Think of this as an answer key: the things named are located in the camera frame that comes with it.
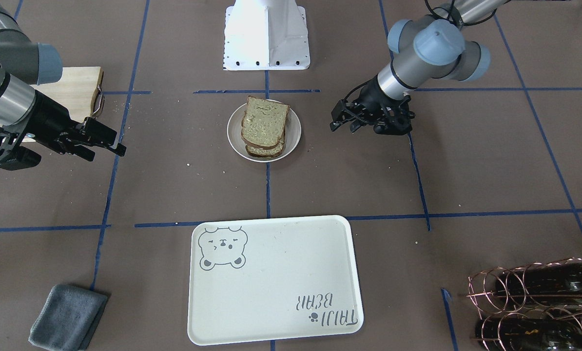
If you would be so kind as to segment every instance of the wooden cutting board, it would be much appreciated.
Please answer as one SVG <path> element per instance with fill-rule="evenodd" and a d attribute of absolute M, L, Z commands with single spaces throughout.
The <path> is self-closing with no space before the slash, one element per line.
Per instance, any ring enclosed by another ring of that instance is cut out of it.
<path fill-rule="evenodd" d="M 72 120 L 83 122 L 94 114 L 97 99 L 102 98 L 101 82 L 101 67 L 64 67 L 59 82 L 32 87 L 66 107 Z"/>

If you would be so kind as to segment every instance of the bear face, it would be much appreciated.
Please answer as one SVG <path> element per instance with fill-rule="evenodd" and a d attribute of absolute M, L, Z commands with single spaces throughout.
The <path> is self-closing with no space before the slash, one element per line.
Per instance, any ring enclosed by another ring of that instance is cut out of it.
<path fill-rule="evenodd" d="M 200 268 L 210 271 L 215 265 L 230 264 L 233 268 L 241 268 L 246 264 L 244 248 L 248 235 L 241 228 L 217 228 L 198 237 L 198 245 L 202 250 Z"/>

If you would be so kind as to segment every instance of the bear ear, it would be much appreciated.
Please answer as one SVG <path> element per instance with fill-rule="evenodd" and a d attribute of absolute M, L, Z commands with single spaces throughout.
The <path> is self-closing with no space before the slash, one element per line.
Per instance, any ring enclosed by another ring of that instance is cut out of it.
<path fill-rule="evenodd" d="M 204 257 L 202 258 L 202 260 L 200 260 L 200 268 L 204 269 L 205 271 L 210 271 L 211 269 L 213 269 L 213 266 L 215 266 L 215 264 L 213 264 L 209 260 L 204 259 Z"/>
<path fill-rule="evenodd" d="M 239 256 L 233 262 L 231 262 L 231 266 L 233 268 L 241 268 L 244 266 L 244 264 L 246 264 L 246 256 L 244 255 Z"/>

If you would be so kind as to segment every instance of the blue joint cap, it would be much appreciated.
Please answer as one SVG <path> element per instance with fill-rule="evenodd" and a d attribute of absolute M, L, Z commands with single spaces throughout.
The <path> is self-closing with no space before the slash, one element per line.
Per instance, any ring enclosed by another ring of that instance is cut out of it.
<path fill-rule="evenodd" d="M 488 67 L 490 67 L 491 62 L 490 50 L 488 50 L 487 47 L 483 46 L 478 42 L 476 42 L 476 44 L 480 46 L 480 63 L 478 63 L 478 67 L 475 68 L 473 74 L 471 74 L 469 78 L 463 80 L 463 82 L 471 82 L 473 80 L 481 78 L 481 76 L 483 76 L 484 73 L 488 71 Z"/>
<path fill-rule="evenodd" d="M 400 53 L 400 38 L 402 37 L 402 31 L 404 27 L 407 25 L 408 22 L 412 22 L 409 19 L 401 19 L 398 20 L 391 30 L 388 32 L 387 43 L 388 48 L 391 49 L 394 53 Z"/>
<path fill-rule="evenodd" d="M 38 44 L 38 56 L 38 85 L 60 80 L 63 74 L 63 63 L 57 49 L 49 44 Z"/>
<path fill-rule="evenodd" d="M 414 37 L 414 51 L 434 66 L 450 64 L 465 50 L 465 38 L 447 20 L 438 19 Z"/>

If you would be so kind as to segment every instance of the robotic arm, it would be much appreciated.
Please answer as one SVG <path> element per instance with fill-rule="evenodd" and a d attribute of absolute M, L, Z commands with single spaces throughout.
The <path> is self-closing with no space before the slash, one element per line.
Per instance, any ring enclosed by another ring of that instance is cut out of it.
<path fill-rule="evenodd" d="M 124 156 L 117 132 L 93 118 L 70 119 L 68 110 L 29 84 L 57 82 L 61 58 L 48 44 L 33 43 L 0 6 L 0 168 L 14 171 L 37 166 L 41 156 L 21 146 L 25 137 L 59 154 L 92 161 L 99 146 Z"/>
<path fill-rule="evenodd" d="M 470 81 L 490 65 L 483 45 L 466 41 L 460 30 L 492 18 L 510 0 L 452 0 L 419 20 L 400 20 L 388 34 L 392 62 L 374 78 L 353 89 L 332 110 L 330 129 L 351 122 L 352 133 L 370 125 L 377 134 L 402 136 L 412 131 L 409 92 L 430 78 Z M 348 98 L 362 88 L 356 100 Z"/>

